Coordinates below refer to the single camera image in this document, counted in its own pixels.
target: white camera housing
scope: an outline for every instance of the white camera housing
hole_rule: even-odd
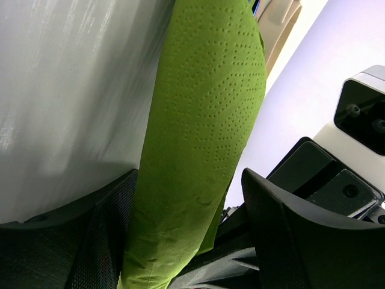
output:
[[[347,79],[341,90],[339,106],[342,102],[344,88],[346,88],[348,83],[351,84],[352,81],[355,83],[354,85],[359,85],[362,89],[370,92],[370,94],[373,93],[373,95],[378,96],[376,97],[376,101],[381,102],[382,105],[380,99],[382,96],[385,99],[384,66],[372,66]],[[353,99],[357,98],[357,95],[354,96],[356,92],[358,93],[358,91],[350,90],[351,95],[345,95],[344,101],[346,101],[346,98],[350,98],[350,96]],[[374,187],[385,192],[385,156],[339,128],[336,125],[337,113],[338,108],[334,116],[334,121],[326,124],[315,136],[314,141],[341,160],[341,162],[345,163],[362,178],[370,182]],[[383,138],[385,138],[385,135],[379,135],[379,139],[376,140],[378,143],[375,145],[382,147]]]

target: embossed dot pattern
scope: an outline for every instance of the embossed dot pattern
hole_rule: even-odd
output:
[[[141,157],[133,210],[140,224],[129,228],[126,288],[166,288],[197,252],[254,126],[265,81],[248,0],[176,1]]]

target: black plastic part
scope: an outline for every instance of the black plastic part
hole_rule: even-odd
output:
[[[0,225],[0,288],[115,289],[137,171],[66,206]]]
[[[380,217],[378,217],[378,222],[380,224],[385,225],[385,215],[381,215]]]
[[[243,204],[218,227],[217,235],[215,236],[215,246],[228,242],[234,235],[241,235],[247,232],[247,229],[246,210]]]
[[[195,257],[171,282],[169,289],[261,288],[256,264],[257,257],[249,232],[233,234],[227,242]]]
[[[385,288],[385,226],[317,207],[245,170],[242,176],[260,278],[271,288]]]
[[[291,149],[267,179],[319,207],[357,219],[364,218],[384,199],[382,192],[307,137]]]

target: beige object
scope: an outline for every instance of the beige object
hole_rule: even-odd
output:
[[[300,0],[261,1],[256,17],[265,45],[268,74],[297,22],[301,9]]]

